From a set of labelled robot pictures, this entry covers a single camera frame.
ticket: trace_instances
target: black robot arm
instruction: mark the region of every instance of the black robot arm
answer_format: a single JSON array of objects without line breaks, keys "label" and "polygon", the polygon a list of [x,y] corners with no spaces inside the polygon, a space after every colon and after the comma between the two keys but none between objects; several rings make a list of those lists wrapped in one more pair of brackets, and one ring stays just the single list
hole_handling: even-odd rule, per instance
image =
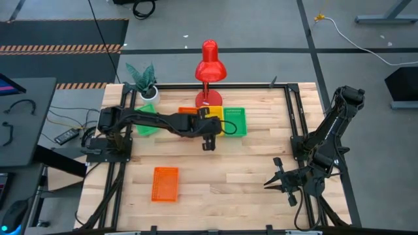
[{"label": "black robot arm", "polygon": [[181,137],[200,137],[205,143],[203,150],[215,150],[215,136],[222,131],[221,121],[218,117],[206,118],[209,108],[201,108],[198,114],[153,114],[140,110],[124,109],[118,106],[101,110],[98,130],[106,137],[112,136],[116,147],[123,147],[122,138],[118,138],[120,131],[128,125],[145,125],[170,131]]},{"label": "black robot arm", "polygon": [[268,185],[281,180],[281,185],[266,187],[266,189],[278,189],[289,194],[289,203],[296,205],[293,192],[302,186],[309,195],[319,198],[325,189],[325,178],[331,177],[336,160],[342,160],[341,154],[349,151],[349,148],[340,145],[340,139],[351,119],[364,106],[364,91],[348,86],[339,87],[333,98],[334,106],[327,112],[316,131],[309,133],[295,146],[297,153],[308,156],[307,165],[303,168],[284,172],[279,158],[274,159],[278,171],[275,176],[265,183]]}]

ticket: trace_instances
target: gray floor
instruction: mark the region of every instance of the gray floor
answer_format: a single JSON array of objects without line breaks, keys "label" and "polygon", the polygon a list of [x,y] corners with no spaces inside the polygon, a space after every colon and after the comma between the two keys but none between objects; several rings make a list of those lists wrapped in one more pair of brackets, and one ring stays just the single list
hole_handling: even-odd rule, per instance
[{"label": "gray floor", "polygon": [[[158,0],[155,14],[143,21],[131,16],[131,5],[115,6],[105,0],[91,0],[98,18],[130,18],[125,49],[199,48],[205,39],[216,39],[221,48],[307,48],[298,6],[294,0]],[[325,0],[303,0],[316,48],[352,48],[328,21],[314,24],[313,17]],[[418,47],[418,24],[357,25],[358,14],[383,14],[396,0],[333,0],[323,11],[340,30],[367,48]],[[17,0],[0,0],[0,20],[7,20]],[[405,14],[417,13],[413,1]],[[26,0],[18,19],[92,18],[85,0]],[[418,54],[381,54],[391,63],[418,61]],[[310,54],[221,54],[228,70],[224,82],[316,82]],[[343,137],[350,147],[346,155],[353,190],[364,227],[418,230],[418,111],[389,108],[391,97],[384,79],[397,67],[390,67],[370,54],[319,54],[330,97],[338,86],[366,90],[366,104]],[[153,63],[159,82],[194,82],[197,54],[121,55],[118,74],[132,81],[125,69],[130,63],[140,70]],[[53,104],[62,107],[100,108],[103,90],[57,91]],[[86,111],[56,110],[84,122]],[[50,116],[55,121],[71,121]],[[47,123],[43,133],[56,136],[66,127]],[[57,147],[44,137],[40,144]],[[77,146],[78,141],[66,146]],[[41,217],[51,220],[44,230],[30,234],[68,230],[74,222],[77,196],[46,202]],[[56,207],[70,208],[60,218]]]}]

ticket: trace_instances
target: table leg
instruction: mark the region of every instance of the table leg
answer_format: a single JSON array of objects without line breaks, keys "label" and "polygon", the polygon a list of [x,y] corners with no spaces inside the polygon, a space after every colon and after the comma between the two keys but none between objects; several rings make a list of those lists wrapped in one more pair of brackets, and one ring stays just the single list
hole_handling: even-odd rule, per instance
[{"label": "table leg", "polygon": [[86,175],[87,167],[85,164],[79,163],[78,161],[65,157],[42,146],[37,146],[33,160],[75,176],[84,178]]}]

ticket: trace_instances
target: black floor mat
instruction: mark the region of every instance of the black floor mat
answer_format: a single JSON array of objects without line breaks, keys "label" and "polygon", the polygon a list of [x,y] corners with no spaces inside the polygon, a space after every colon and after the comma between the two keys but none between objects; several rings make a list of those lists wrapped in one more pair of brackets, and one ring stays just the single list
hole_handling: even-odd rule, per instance
[{"label": "black floor mat", "polygon": [[[128,20],[98,24],[117,67]],[[0,72],[10,78],[55,77],[61,89],[102,88],[116,75],[93,20],[1,22]]]},{"label": "black floor mat", "polygon": [[[106,44],[125,40],[128,20],[98,20]],[[0,22],[0,45],[102,44],[94,20]]]},{"label": "black floor mat", "polygon": [[[111,54],[119,63],[119,54]],[[57,83],[112,83],[115,72],[106,53],[63,55],[2,55],[0,71],[9,78],[55,77]]]}]

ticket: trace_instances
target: computer monitor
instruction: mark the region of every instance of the computer monitor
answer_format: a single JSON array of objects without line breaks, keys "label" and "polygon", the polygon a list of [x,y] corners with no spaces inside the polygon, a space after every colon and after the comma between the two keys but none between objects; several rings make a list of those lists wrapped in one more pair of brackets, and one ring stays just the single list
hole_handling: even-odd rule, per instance
[{"label": "computer monitor", "polygon": [[26,89],[0,73],[0,96],[26,93]]}]

